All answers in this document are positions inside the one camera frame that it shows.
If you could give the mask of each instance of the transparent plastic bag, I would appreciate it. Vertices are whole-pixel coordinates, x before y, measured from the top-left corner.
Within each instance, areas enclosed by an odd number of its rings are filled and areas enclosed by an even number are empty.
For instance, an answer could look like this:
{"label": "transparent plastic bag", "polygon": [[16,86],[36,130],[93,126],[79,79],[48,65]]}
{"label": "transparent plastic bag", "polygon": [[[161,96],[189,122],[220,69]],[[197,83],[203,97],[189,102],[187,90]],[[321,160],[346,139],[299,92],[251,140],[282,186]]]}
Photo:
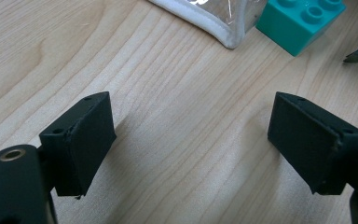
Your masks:
{"label": "transparent plastic bag", "polygon": [[255,25],[267,0],[149,0],[235,49]]}

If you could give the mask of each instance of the wooden table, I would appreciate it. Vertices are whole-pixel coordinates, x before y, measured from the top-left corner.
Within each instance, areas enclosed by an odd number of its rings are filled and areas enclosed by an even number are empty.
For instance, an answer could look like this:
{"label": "wooden table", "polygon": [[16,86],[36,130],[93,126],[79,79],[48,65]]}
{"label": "wooden table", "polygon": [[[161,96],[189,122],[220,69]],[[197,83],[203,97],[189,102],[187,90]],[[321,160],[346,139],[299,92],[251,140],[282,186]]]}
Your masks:
{"label": "wooden table", "polygon": [[234,50],[145,0],[0,1],[0,149],[110,91],[117,140],[60,223],[350,223],[267,140],[276,91],[358,127],[358,1],[298,57],[252,29]]}

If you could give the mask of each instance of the duplo block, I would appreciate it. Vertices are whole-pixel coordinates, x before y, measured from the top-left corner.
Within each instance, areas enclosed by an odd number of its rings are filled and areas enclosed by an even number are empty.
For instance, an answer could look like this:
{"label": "duplo block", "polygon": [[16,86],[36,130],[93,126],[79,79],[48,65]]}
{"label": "duplo block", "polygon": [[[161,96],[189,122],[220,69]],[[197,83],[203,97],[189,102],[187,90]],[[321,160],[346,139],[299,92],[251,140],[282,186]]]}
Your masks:
{"label": "duplo block", "polygon": [[256,28],[297,56],[345,8],[341,0],[268,0]]}

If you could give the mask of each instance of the wood grain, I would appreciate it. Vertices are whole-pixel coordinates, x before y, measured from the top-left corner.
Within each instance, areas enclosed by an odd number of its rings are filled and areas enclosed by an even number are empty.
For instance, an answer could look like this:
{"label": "wood grain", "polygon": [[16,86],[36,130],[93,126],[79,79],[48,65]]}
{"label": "wood grain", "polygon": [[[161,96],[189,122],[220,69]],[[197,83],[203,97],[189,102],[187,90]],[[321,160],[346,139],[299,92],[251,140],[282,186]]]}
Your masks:
{"label": "wood grain", "polygon": [[110,91],[117,140],[60,223],[350,223],[267,140],[276,91],[358,127],[358,1],[298,57],[256,29],[234,50],[145,0],[0,1],[0,149]]}

